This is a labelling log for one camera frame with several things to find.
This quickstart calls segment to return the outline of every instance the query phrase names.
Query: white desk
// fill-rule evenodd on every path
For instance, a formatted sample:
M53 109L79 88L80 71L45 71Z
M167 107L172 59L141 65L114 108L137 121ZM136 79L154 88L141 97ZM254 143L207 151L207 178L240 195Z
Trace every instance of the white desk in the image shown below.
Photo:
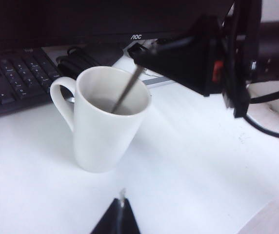
M178 84L151 93L122 161L103 174L76 165L52 104L0 117L0 234L89 233L122 188L143 234L235 234L279 194L278 140L233 119L221 96Z

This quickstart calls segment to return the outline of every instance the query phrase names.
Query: stirring stick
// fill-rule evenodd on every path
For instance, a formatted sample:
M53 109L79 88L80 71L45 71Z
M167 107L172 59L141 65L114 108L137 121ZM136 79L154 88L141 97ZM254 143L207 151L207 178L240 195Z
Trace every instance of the stirring stick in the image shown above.
M132 75L130 81L124 88L120 98L118 99L117 103L114 105L114 108L112 109L111 113L114 113L120 107L121 103L125 99L126 95L129 93L129 91L132 89L133 85L135 84L135 82L137 81L138 77L140 76L143 70L144 70L143 67L137 66L134 74Z

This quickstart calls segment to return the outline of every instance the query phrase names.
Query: black keyboard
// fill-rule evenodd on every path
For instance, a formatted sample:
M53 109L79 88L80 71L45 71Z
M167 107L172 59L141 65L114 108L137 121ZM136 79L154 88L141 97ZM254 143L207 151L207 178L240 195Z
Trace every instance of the black keyboard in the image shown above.
M50 86L59 77L42 49L1 51L0 115L50 102Z

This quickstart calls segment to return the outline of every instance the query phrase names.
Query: white mug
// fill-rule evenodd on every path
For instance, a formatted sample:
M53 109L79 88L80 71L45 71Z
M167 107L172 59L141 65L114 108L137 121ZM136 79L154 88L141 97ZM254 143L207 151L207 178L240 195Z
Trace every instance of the white mug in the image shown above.
M61 77L51 85L52 100L73 131L76 161L87 171L106 172L115 167L150 106L151 95L138 80L115 114L110 113L130 78L126 71L98 66L83 71L77 81ZM74 111L60 86L75 97Z

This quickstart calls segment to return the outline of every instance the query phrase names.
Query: mug handle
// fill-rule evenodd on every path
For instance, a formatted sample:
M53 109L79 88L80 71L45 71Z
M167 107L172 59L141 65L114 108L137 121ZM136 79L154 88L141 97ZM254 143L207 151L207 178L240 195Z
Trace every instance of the mug handle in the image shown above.
M73 132L74 112L68 105L67 101L63 98L60 91L60 86L66 87L67 89L69 89L72 95L75 96L76 81L69 77L60 77L51 84L50 88L53 103L55 104L56 108L61 113L63 118L66 120L66 122L69 125L69 128Z

